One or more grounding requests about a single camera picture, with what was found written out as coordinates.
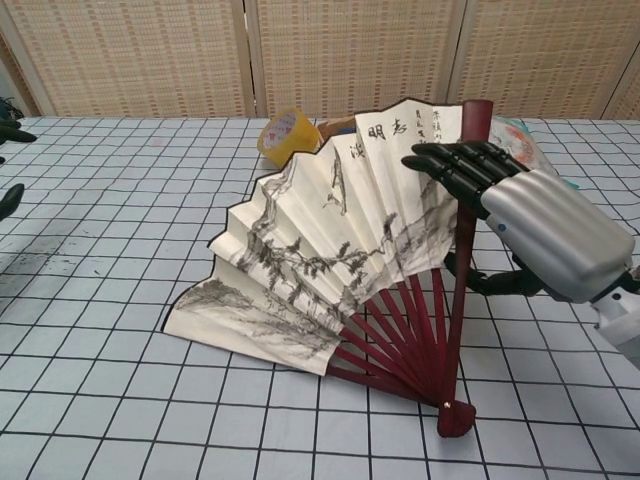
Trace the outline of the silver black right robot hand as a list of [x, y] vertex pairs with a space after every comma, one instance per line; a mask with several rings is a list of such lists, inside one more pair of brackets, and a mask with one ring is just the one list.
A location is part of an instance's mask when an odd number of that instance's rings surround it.
[[530, 169], [488, 141], [422, 143], [403, 157], [483, 220], [511, 250], [517, 269], [470, 270], [466, 285], [485, 296], [534, 296], [595, 302], [616, 288], [636, 295], [635, 240], [622, 226], [543, 169]]

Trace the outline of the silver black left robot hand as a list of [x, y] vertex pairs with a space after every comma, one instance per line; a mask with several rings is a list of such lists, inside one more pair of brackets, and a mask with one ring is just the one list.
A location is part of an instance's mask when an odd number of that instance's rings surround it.
[[[17, 120], [1, 120], [1, 143], [13, 141], [16, 143], [33, 143], [38, 139], [36, 135], [21, 129]], [[12, 215], [19, 207], [25, 191], [25, 185], [18, 183], [12, 186], [1, 198], [1, 220]]]

